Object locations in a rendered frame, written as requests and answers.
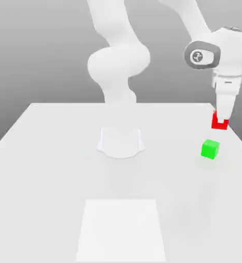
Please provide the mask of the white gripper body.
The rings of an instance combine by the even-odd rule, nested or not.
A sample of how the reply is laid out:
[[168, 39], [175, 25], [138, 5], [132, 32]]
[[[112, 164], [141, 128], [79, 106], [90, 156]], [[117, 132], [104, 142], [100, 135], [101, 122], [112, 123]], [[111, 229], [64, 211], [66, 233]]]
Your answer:
[[212, 87], [217, 95], [238, 95], [242, 83], [242, 76], [214, 76]]

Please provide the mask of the small green cube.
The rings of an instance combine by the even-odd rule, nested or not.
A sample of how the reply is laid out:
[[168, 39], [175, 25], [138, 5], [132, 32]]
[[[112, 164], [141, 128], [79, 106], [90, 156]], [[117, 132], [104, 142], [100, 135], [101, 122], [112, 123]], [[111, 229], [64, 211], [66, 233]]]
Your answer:
[[219, 151], [219, 146], [220, 146], [219, 142], [207, 139], [202, 144], [201, 156], [209, 159], [215, 159]]

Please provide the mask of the small red cube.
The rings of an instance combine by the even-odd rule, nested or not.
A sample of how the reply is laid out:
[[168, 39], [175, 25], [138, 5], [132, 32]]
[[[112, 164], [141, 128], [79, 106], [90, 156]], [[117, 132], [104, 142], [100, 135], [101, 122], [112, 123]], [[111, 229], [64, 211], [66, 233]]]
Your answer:
[[213, 111], [211, 128], [227, 130], [228, 124], [229, 120], [224, 120], [222, 123], [219, 123], [217, 118], [217, 110]]

